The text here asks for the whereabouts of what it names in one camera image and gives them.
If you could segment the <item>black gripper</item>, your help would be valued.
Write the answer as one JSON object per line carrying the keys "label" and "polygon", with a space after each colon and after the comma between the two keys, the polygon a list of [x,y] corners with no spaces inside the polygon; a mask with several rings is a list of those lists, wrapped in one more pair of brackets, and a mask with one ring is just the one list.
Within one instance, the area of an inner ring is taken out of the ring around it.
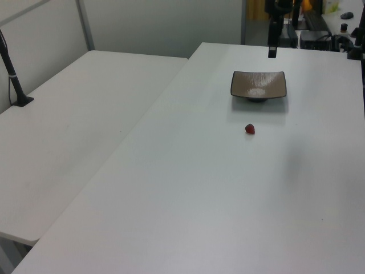
{"label": "black gripper", "polygon": [[269,47],[268,58],[276,58],[277,56],[277,46],[281,44],[284,17],[286,14],[291,13],[293,6],[293,0],[265,0],[265,13],[270,18],[267,40]]}

